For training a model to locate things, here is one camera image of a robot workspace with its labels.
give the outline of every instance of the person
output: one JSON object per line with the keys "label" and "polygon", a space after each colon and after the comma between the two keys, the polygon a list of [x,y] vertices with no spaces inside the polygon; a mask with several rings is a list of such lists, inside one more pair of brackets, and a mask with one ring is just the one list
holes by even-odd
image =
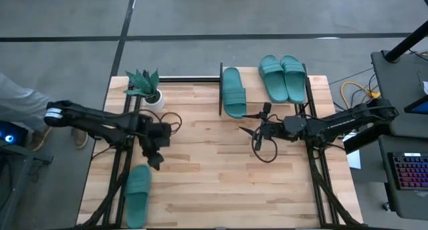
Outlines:
{"label": "person", "polygon": [[[27,147],[32,150],[39,150],[52,130],[43,121],[49,101],[52,100],[44,94],[22,88],[0,72],[0,120],[21,122],[31,128],[33,133]],[[85,147],[87,132],[72,129],[72,135],[76,148]]]}

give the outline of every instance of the blue light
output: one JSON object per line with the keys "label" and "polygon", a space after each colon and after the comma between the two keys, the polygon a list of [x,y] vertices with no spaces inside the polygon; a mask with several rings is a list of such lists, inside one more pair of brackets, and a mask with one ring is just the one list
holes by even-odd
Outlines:
{"label": "blue light", "polygon": [[13,140],[15,140],[15,138],[14,138],[13,136],[11,136],[11,135],[7,135],[7,136],[5,137],[5,141],[6,141],[7,143],[12,143],[12,142],[13,142]]}

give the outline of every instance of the yellow cable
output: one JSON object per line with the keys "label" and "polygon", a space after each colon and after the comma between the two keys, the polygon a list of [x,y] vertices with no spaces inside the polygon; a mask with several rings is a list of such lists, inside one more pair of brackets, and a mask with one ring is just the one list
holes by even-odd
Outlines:
{"label": "yellow cable", "polygon": [[370,92],[369,90],[367,90],[366,88],[364,88],[363,86],[361,86],[360,84],[358,84],[356,82],[344,82],[342,84],[342,86],[340,87],[340,94],[342,95],[342,99],[345,102],[345,105],[348,109],[350,108],[350,106],[348,104],[348,101],[346,101],[345,95],[343,93],[343,89],[344,89],[345,85],[347,85],[347,84],[353,84],[354,86],[358,86],[361,90],[364,90],[366,92],[366,94],[369,95],[370,97],[379,98],[381,96],[381,93],[376,93],[373,91]]}

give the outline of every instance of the concrete floor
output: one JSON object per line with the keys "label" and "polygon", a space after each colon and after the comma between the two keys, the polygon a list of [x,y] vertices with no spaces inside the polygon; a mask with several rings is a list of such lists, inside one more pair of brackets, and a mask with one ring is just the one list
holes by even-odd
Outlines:
{"label": "concrete floor", "polygon": [[[0,0],[0,37],[119,36],[129,0]],[[128,35],[228,33],[408,33],[427,15],[423,0],[136,0]],[[136,68],[164,76],[217,75],[219,64],[256,66],[274,54],[292,54],[309,74],[329,82],[371,68],[370,53],[402,38],[126,42],[118,75]],[[53,99],[101,109],[117,42],[2,43],[0,70]],[[414,50],[428,49],[428,41]],[[347,80],[365,86],[373,71]],[[341,80],[331,85],[334,101]],[[345,89],[349,99],[356,89]],[[360,102],[362,95],[355,102]],[[59,148],[64,142],[67,147]],[[70,227],[77,217],[94,143],[74,150],[69,129],[56,129],[42,150],[52,165],[29,183],[14,229]],[[386,213],[382,185],[356,182],[364,222],[422,229],[425,222]]]}

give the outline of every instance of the potted plant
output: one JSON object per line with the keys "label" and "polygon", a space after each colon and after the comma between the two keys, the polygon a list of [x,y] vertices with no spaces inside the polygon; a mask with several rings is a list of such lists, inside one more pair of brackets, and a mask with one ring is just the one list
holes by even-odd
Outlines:
{"label": "potted plant", "polygon": [[157,88],[159,84],[158,70],[150,76],[146,70],[142,73],[139,70],[135,74],[126,72],[130,83],[136,88],[125,90],[124,93],[130,96],[142,97],[142,103],[148,110],[160,112],[165,104],[162,92]]}

